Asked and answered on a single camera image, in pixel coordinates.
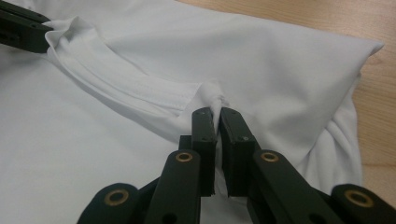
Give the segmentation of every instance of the white cloth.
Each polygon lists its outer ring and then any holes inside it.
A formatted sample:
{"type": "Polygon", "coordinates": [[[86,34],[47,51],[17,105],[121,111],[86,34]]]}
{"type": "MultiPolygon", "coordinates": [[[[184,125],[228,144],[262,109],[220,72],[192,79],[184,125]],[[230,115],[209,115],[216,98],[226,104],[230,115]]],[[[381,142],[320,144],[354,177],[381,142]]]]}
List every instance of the white cloth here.
{"type": "MultiPolygon", "coordinates": [[[[361,184],[351,95],[381,43],[170,0],[10,2],[54,31],[48,54],[0,47],[0,223],[76,223],[99,189],[145,186],[204,106],[317,189],[361,184]]],[[[216,191],[201,223],[250,223],[221,170],[216,191]]]]}

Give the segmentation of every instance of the tabletop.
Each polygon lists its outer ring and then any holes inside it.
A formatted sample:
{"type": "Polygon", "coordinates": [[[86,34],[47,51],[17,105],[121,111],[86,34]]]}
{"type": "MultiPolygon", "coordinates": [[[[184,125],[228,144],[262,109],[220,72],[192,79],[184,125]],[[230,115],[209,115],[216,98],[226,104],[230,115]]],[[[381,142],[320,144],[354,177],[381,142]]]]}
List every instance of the tabletop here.
{"type": "Polygon", "coordinates": [[[364,187],[396,207],[396,1],[179,1],[385,43],[361,69],[361,83],[353,100],[358,112],[364,187]]]}

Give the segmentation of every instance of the white fabric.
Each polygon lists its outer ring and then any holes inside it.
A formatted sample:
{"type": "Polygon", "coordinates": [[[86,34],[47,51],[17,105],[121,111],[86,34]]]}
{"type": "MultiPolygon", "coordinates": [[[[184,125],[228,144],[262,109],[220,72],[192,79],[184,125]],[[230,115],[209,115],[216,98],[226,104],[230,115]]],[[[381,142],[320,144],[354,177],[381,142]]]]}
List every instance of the white fabric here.
{"type": "MultiPolygon", "coordinates": [[[[351,95],[382,44],[170,0],[12,3],[55,31],[48,54],[0,46],[0,223],[76,223],[99,189],[143,187],[204,106],[317,189],[361,184],[351,95]]],[[[201,223],[250,223],[221,170],[216,191],[201,223]]]]}

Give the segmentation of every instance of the white t-shirt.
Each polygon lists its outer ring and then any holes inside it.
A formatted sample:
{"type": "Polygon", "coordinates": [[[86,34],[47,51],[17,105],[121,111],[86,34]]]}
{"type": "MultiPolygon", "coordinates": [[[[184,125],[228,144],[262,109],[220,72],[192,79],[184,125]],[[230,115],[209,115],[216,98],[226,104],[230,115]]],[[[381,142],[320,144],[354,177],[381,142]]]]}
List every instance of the white t-shirt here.
{"type": "MultiPolygon", "coordinates": [[[[361,184],[351,95],[381,43],[170,0],[12,3],[54,31],[47,54],[0,46],[0,223],[76,223],[103,187],[142,188],[205,106],[313,187],[361,184]]],[[[215,189],[201,223],[251,223],[220,169],[215,189]]]]}

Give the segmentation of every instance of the wooden surface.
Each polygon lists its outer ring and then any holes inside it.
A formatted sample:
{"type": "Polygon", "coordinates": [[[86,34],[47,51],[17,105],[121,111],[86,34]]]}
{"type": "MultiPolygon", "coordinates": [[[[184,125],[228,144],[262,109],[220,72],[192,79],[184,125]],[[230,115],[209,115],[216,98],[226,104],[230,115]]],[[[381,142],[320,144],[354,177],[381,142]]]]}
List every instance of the wooden surface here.
{"type": "Polygon", "coordinates": [[[180,0],[385,43],[361,70],[354,94],[364,185],[396,207],[396,1],[180,0]]]}

